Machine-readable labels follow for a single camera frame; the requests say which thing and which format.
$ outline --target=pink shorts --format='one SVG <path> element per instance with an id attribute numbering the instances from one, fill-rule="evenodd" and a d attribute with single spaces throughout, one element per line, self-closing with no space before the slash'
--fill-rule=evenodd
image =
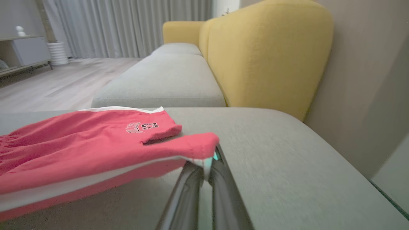
<path id="1" fill-rule="evenodd" d="M 186 160 L 211 165 L 219 141 L 214 133 L 145 144 L 181 130 L 162 107 L 112 106 L 66 113 L 1 136 L 0 221 L 159 177 Z"/>

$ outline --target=gray sofa cushion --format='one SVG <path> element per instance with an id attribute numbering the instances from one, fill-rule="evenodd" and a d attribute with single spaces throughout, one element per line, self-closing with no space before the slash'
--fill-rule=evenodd
<path id="1" fill-rule="evenodd" d="M 352 165 L 287 114 L 257 108 L 165 110 L 183 125 L 183 135 L 219 136 L 257 230 L 409 229 L 409 222 Z M 62 113 L 0 114 L 0 134 Z M 135 180 L 10 220 L 3 228 L 155 229 L 179 173 Z M 211 206 L 211 187 L 204 183 L 199 230 L 211 229 Z"/>
<path id="2" fill-rule="evenodd" d="M 199 48 L 190 43 L 168 43 L 157 48 L 152 55 L 157 54 L 195 54 L 203 56 Z"/>
<path id="3" fill-rule="evenodd" d="M 202 56 L 150 55 L 102 88 L 93 107 L 220 107 L 223 94 Z"/>

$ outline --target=white curtain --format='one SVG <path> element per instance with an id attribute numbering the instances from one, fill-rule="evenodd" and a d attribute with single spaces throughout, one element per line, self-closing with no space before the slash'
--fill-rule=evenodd
<path id="1" fill-rule="evenodd" d="M 166 21 L 211 18 L 210 0 L 55 0 L 73 57 L 145 57 Z"/>
<path id="2" fill-rule="evenodd" d="M 59 42 L 64 42 L 65 54 L 68 57 L 72 56 L 70 46 L 65 36 L 65 31 L 63 29 L 63 24 L 61 22 L 60 15 L 58 14 L 57 6 L 54 0 L 43 0 L 44 9 L 47 13 L 48 21 L 50 22 L 51 28 L 54 32 L 54 36 Z"/>

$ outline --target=white vase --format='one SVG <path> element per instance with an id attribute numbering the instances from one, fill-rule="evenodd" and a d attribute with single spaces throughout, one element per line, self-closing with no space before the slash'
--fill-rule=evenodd
<path id="1" fill-rule="evenodd" d="M 48 50 L 51 54 L 51 65 L 68 65 L 68 58 L 65 54 L 65 48 L 63 42 L 47 43 Z"/>

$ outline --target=sofa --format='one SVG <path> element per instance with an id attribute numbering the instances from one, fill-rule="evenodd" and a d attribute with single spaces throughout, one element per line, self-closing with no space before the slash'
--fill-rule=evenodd
<path id="1" fill-rule="evenodd" d="M 364 176 L 288 114 L 261 108 L 165 110 L 183 126 L 180 135 L 217 134 L 256 230 L 409 229 L 405 217 Z M 0 135 L 67 112 L 0 113 Z M 8 220 L 0 229 L 155 229 L 179 173 L 134 180 Z M 212 229 L 211 209 L 212 190 L 205 182 L 199 230 Z"/>
<path id="2" fill-rule="evenodd" d="M 330 13 L 311 0 L 166 22 L 164 45 L 98 91 L 92 106 L 270 108 L 303 121 L 332 38 Z"/>

